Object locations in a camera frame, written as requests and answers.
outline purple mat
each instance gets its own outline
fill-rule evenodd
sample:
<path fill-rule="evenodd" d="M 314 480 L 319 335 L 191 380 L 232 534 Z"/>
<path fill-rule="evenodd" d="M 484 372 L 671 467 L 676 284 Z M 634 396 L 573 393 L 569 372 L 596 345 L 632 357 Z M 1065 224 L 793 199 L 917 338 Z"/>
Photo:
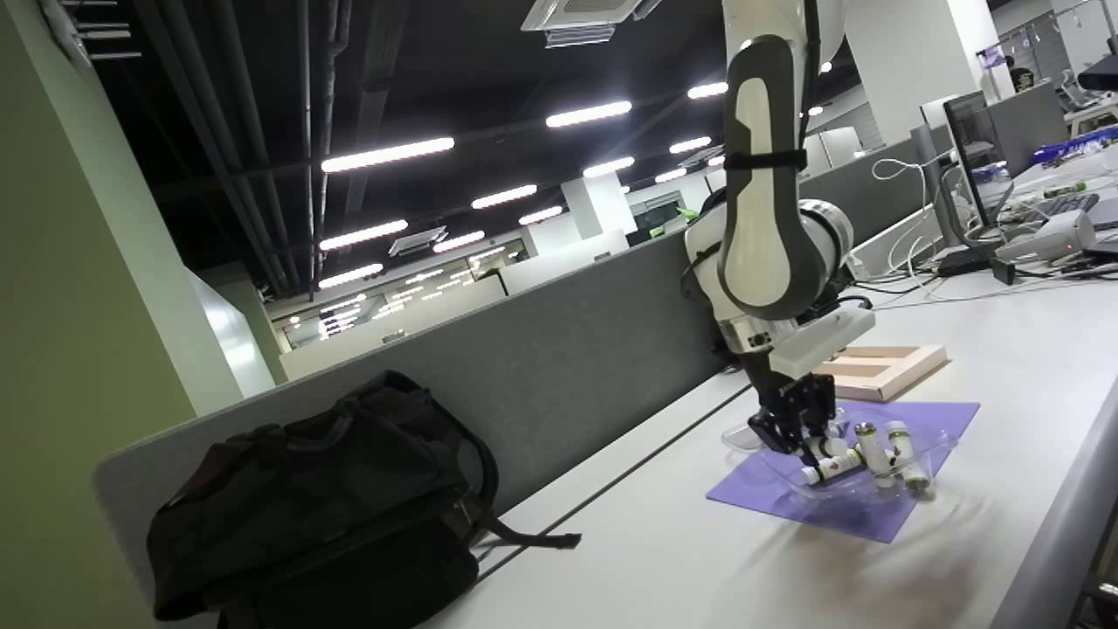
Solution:
<path fill-rule="evenodd" d="M 971 402 L 839 402 L 839 408 L 839 429 L 848 423 L 873 423 L 876 432 L 884 432 L 890 421 L 900 421 L 928 475 L 938 475 L 945 454 L 957 448 L 957 439 L 978 415 L 978 406 Z M 725 475 L 704 496 L 742 512 L 804 521 L 814 528 L 832 528 L 884 547 L 898 537 L 916 507 L 906 491 L 876 492 L 873 475 L 865 472 L 839 480 L 823 491 L 804 491 L 799 467 L 799 458 L 756 452 L 743 464 L 732 467 L 732 475 Z"/>

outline ceiling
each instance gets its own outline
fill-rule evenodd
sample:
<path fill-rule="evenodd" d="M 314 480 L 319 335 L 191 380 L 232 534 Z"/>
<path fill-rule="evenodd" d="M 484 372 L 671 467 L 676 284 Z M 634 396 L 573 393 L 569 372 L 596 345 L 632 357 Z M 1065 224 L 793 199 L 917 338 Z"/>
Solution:
<path fill-rule="evenodd" d="M 616 41 L 545 51 L 531 0 L 123 0 L 77 8 L 134 40 L 98 74 L 191 268 L 244 262 L 276 297 L 389 258 L 389 243 L 321 256 L 314 243 L 405 216 L 502 236 L 587 166 L 632 153 L 646 184 L 675 140 L 719 140 L 722 106 L 683 92 L 722 74 L 719 0 L 665 0 Z M 843 49 L 810 103 L 855 83 Z M 569 132 L 547 111 L 627 99 L 625 120 Z M 453 138 L 442 157 L 321 180 L 329 153 Z M 476 215 L 483 191 L 534 181 L 531 203 Z"/>

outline white table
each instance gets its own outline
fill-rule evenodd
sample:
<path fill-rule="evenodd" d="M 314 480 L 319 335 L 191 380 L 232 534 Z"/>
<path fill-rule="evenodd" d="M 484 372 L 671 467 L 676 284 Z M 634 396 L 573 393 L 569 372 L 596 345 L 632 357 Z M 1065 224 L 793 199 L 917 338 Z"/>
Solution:
<path fill-rule="evenodd" d="M 944 342 L 954 365 L 906 397 L 980 402 L 938 472 L 938 500 L 895 547 L 710 503 L 742 460 L 719 439 L 756 414 L 756 396 L 742 396 L 573 514 L 562 528 L 582 531 L 576 554 L 520 554 L 428 629 L 992 626 L 1118 379 L 1118 287 L 1005 290 L 963 275 L 886 305 L 865 342 Z M 710 408 L 736 385 L 717 379 L 687 406 Z M 680 415 L 641 423 L 513 521 L 552 524 L 632 448 L 687 428 Z"/>

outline black backpack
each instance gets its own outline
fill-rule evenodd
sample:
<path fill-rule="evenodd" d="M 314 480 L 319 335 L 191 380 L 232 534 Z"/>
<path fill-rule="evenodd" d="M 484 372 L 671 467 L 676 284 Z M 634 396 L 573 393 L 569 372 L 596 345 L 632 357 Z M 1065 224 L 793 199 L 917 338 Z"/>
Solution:
<path fill-rule="evenodd" d="M 207 452 L 145 531 L 153 614 L 405 629 L 480 581 L 467 549 L 484 531 L 509 547 L 579 542 L 517 534 L 491 500 L 491 452 L 428 393 L 383 373 L 321 415 Z"/>

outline wooden block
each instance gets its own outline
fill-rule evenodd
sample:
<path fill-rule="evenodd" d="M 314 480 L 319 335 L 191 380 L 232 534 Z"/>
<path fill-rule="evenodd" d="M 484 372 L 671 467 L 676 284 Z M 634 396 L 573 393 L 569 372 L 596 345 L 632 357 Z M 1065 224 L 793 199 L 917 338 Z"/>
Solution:
<path fill-rule="evenodd" d="M 823 373 L 834 373 L 839 397 L 890 402 L 944 365 L 944 345 L 848 345 Z"/>

